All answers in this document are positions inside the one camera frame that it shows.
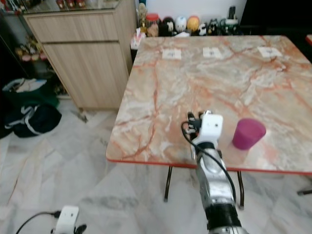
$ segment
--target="pink cup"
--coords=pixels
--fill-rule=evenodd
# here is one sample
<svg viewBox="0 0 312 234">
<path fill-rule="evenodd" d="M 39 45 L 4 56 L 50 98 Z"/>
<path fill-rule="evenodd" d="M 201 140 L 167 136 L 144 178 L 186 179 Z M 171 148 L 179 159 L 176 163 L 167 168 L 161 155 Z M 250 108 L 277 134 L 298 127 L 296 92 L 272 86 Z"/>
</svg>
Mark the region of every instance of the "pink cup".
<svg viewBox="0 0 312 234">
<path fill-rule="evenodd" d="M 248 150 L 255 145 L 265 133 L 265 126 L 261 122 L 252 118 L 243 118 L 237 123 L 232 143 L 240 150 Z"/>
</svg>

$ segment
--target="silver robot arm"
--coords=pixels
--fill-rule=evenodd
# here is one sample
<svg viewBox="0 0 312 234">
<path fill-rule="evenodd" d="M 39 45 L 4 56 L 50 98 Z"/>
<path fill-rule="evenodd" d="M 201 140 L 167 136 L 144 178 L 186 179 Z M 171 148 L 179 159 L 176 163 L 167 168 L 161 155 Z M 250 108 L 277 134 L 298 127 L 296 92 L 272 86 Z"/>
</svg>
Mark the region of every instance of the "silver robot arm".
<svg viewBox="0 0 312 234">
<path fill-rule="evenodd" d="M 189 128 L 184 129 L 184 124 L 181 127 L 184 137 L 191 143 L 192 158 L 197 161 L 196 175 L 207 229 L 210 234 L 248 234 L 238 219 L 235 188 L 218 150 L 223 117 L 210 111 L 199 115 L 196 119 L 189 112 L 188 121 L 184 122 Z"/>
</svg>

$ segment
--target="black cable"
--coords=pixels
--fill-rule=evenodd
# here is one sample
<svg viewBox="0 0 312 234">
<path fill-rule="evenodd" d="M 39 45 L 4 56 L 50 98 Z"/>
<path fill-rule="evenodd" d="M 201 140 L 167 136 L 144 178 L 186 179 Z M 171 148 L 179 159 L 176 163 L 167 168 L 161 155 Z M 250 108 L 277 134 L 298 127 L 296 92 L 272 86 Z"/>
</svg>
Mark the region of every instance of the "black cable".
<svg viewBox="0 0 312 234">
<path fill-rule="evenodd" d="M 183 125 L 184 124 L 188 124 L 189 122 L 188 121 L 184 121 L 181 123 L 181 130 L 182 130 L 182 134 L 184 136 L 184 138 L 188 141 L 188 143 L 190 143 L 191 145 L 194 146 L 195 149 L 197 149 L 198 151 L 201 151 L 203 154 L 207 155 L 208 157 L 210 157 L 213 161 L 216 162 L 216 164 L 218 164 L 218 166 L 222 169 L 222 171 L 225 173 L 225 176 L 227 177 L 227 179 L 229 180 L 230 182 L 230 185 L 231 185 L 231 188 L 232 188 L 232 192 L 233 192 L 233 199 L 234 199 L 234 202 L 236 203 L 236 191 L 235 191 L 235 186 L 234 186 L 234 183 L 232 181 L 232 178 L 230 177 L 229 173 L 227 172 L 227 170 L 223 167 L 223 165 L 218 161 L 216 160 L 212 155 L 210 155 L 208 152 L 204 151 L 202 148 L 200 148 L 198 145 L 194 144 L 186 135 L 186 132 L 185 132 L 185 129 L 183 128 Z"/>
<path fill-rule="evenodd" d="M 16 234 L 19 234 L 21 229 L 26 225 L 26 223 L 28 223 L 30 220 L 32 220 L 34 217 L 37 217 L 39 215 L 52 215 L 54 216 L 54 218 L 58 218 L 59 215 L 60 215 L 60 212 L 61 211 L 55 211 L 55 212 L 39 212 L 33 216 L 31 216 L 28 220 L 26 220 L 22 225 L 21 227 L 18 229 L 18 231 L 16 232 Z"/>
</svg>

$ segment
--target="marble floor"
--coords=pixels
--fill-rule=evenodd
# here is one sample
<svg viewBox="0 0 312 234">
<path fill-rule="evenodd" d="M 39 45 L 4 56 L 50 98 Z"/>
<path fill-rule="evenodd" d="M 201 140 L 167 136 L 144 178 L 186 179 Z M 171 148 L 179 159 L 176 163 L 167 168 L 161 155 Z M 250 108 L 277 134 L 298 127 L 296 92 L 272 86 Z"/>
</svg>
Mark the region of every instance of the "marble floor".
<svg viewBox="0 0 312 234">
<path fill-rule="evenodd" d="M 173 168 L 168 203 L 163 202 L 167 168 L 115 164 L 105 150 L 116 112 L 78 117 L 63 101 L 60 124 L 42 136 L 0 140 L 0 234 L 14 234 L 39 211 L 80 208 L 77 224 L 86 234 L 204 234 L 206 218 L 194 170 Z M 311 181 L 298 175 L 243 173 L 250 234 L 310 234 L 312 195 L 296 191 Z M 231 173 L 238 190 L 236 173 Z M 56 221 L 39 216 L 21 234 L 48 234 Z"/>
</svg>

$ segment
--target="cabinet door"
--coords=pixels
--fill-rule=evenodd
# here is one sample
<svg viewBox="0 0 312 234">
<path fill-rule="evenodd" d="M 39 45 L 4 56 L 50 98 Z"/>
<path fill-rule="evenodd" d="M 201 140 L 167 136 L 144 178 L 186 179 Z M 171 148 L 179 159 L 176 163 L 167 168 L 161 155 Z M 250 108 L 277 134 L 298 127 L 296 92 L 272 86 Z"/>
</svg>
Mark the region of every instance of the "cabinet door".
<svg viewBox="0 0 312 234">
<path fill-rule="evenodd" d="M 119 108 L 128 72 L 118 43 L 47 44 L 43 47 L 79 108 Z"/>
</svg>

